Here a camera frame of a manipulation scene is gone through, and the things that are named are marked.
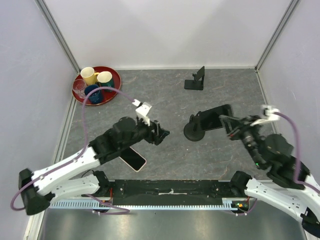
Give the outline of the black round-base phone stand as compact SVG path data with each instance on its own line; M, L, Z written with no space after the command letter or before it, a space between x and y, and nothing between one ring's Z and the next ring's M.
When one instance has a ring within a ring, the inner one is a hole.
M201 113L199 111L196 115L192 114L183 128L183 134L189 141L198 142L205 136L205 131L201 127Z

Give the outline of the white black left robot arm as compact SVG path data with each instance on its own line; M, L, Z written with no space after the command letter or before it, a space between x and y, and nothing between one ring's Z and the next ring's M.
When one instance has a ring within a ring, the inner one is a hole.
M106 196L110 185L104 174L73 177L120 157L124 150L142 140L157 146L169 134L170 131L162 128L156 120L147 124L141 118L121 118L82 150L60 162L36 171L28 168L20 171L18 188L23 210L32 216L60 199L86 194Z

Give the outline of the black smartphone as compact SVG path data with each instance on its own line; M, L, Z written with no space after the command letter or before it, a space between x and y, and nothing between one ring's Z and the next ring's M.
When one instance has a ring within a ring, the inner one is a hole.
M220 116L233 116L230 104L220 105L199 113L200 127L202 131L210 131L223 127Z

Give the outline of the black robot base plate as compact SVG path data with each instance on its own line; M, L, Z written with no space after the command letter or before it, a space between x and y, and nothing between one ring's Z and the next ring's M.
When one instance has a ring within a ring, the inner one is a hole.
M117 179L92 194L111 197L118 205L200 205L219 204L223 198L243 198L228 181L218 180L133 180Z

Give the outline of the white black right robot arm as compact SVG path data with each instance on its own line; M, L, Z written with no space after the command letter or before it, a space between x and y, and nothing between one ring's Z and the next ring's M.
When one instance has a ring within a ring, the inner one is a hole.
M292 126L295 146L280 134L261 136L264 123L286 119ZM277 192L243 171L237 171L229 182L235 197L245 195L261 200L294 218L309 234L320 236L320 186L311 171L300 160L300 137L295 123L280 112L265 117L250 115L238 118L220 115L219 119L232 141L241 141L256 167L267 171L267 177L293 196Z

